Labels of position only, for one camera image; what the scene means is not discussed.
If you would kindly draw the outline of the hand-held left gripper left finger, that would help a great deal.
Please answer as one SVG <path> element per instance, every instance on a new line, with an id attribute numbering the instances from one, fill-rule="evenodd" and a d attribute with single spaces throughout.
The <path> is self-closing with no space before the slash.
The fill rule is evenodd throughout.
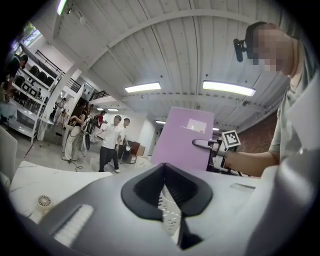
<path id="1" fill-rule="evenodd" d="M 128 180 L 121 188 L 121 199 L 139 218 L 161 222 L 163 211 L 158 205 L 164 185 L 164 165 L 161 163 Z"/>

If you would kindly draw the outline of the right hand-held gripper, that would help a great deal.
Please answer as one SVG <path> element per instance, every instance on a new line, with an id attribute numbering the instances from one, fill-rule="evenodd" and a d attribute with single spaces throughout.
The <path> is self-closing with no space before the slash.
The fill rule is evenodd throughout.
<path id="1" fill-rule="evenodd" d="M 226 131 L 216 140 L 193 139 L 192 144 L 196 147 L 210 150 L 209 166 L 215 173 L 231 173 L 226 168 L 226 156 L 228 151 L 236 152 L 241 145 L 238 134 L 235 130 Z"/>

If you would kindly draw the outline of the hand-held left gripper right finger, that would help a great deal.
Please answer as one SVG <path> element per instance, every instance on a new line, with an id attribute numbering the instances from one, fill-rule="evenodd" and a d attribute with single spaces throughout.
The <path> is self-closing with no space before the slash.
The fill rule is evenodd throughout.
<path id="1" fill-rule="evenodd" d="M 202 179 L 172 164 L 164 164 L 164 185 L 181 211 L 177 245 L 186 250 L 203 241 L 192 233 L 186 218 L 200 215 L 211 202 L 213 191 Z"/>

